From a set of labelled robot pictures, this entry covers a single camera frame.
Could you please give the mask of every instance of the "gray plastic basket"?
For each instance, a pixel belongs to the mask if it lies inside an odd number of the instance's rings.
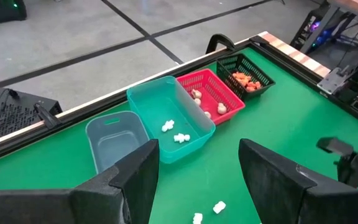
[[[91,120],[86,125],[86,134],[97,173],[111,167],[149,140],[139,116],[131,111]]]

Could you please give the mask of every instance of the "red plastic basket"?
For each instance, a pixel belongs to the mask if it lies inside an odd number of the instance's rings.
[[[210,69],[193,72],[177,80],[190,95],[193,89],[202,93],[201,109],[211,114],[215,125],[231,119],[246,106]],[[218,103],[225,105],[226,114],[218,113]]]

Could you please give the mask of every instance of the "black plastic basket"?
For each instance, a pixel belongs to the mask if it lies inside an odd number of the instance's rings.
[[[262,88],[249,92],[234,77],[233,73],[243,72],[251,76],[252,82],[259,81]],[[261,69],[251,62],[245,55],[237,54],[218,59],[216,65],[218,77],[242,100],[249,100],[260,96],[275,82]]]

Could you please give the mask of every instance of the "gray floor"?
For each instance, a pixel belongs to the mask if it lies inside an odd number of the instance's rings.
[[[258,0],[108,0],[153,34]],[[233,41],[269,31],[291,41],[310,10],[310,0],[273,0],[157,38],[186,62],[204,54],[211,35]],[[0,81],[133,40],[143,35],[100,0],[25,0],[26,21],[0,24]],[[136,45],[16,83],[10,87],[59,100],[67,110],[175,66],[153,43]]]

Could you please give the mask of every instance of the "teal plastic basket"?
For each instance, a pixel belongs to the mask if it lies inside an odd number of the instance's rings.
[[[201,148],[215,132],[215,124],[174,77],[163,77],[127,90],[131,110],[139,115],[151,139],[160,143],[160,160],[170,164]],[[173,129],[162,132],[166,121]],[[190,141],[178,143],[173,136],[189,134]]]

